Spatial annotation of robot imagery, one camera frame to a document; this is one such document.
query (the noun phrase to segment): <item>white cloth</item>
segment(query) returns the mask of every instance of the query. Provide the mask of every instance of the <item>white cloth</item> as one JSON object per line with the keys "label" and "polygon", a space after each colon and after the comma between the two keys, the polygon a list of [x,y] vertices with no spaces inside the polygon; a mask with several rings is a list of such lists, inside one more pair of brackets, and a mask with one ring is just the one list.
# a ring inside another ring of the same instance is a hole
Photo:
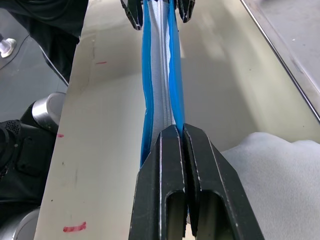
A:
{"label": "white cloth", "polygon": [[222,155],[237,171],[266,240],[320,239],[320,145],[256,132]]}

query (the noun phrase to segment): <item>table surface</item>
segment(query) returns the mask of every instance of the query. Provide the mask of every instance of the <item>table surface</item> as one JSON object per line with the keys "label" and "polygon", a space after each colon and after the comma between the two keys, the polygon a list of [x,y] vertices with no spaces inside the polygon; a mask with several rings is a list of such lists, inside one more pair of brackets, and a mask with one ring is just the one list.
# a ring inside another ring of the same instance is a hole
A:
{"label": "table surface", "polygon": [[[320,142],[316,118],[240,1],[198,0],[190,22],[178,23],[186,122],[220,151],[253,132]],[[145,115],[141,44],[120,1],[90,2],[36,240],[128,238]]]}

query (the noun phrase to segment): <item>red marker line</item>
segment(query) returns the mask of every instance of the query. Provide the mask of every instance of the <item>red marker line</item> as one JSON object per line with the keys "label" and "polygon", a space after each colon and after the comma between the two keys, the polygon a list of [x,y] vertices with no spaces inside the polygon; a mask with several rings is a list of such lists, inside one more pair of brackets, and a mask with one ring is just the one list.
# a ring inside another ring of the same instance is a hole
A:
{"label": "red marker line", "polygon": [[65,233],[72,233],[72,232],[79,232],[81,230],[85,230],[87,228],[87,223],[84,221],[81,225],[79,226],[65,226],[63,228],[63,231]]}

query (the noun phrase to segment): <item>black pants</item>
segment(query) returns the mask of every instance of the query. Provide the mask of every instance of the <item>black pants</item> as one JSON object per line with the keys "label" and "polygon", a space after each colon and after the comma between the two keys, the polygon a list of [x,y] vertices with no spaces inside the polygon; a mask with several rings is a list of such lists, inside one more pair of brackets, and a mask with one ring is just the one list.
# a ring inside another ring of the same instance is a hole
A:
{"label": "black pants", "polygon": [[0,0],[67,82],[87,5],[88,0]]}

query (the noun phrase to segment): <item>gray fabric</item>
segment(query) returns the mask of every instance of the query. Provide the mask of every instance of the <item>gray fabric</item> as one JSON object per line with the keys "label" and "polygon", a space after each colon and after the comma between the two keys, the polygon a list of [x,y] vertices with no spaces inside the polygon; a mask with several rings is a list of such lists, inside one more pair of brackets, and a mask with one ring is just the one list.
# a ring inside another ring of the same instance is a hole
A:
{"label": "gray fabric", "polygon": [[266,240],[320,239],[320,145],[256,132],[222,155],[237,171]]}
{"label": "gray fabric", "polygon": [[169,4],[163,0],[147,2],[151,23],[151,80],[153,89],[153,128],[151,148],[160,131],[175,124],[169,95],[170,36]]}

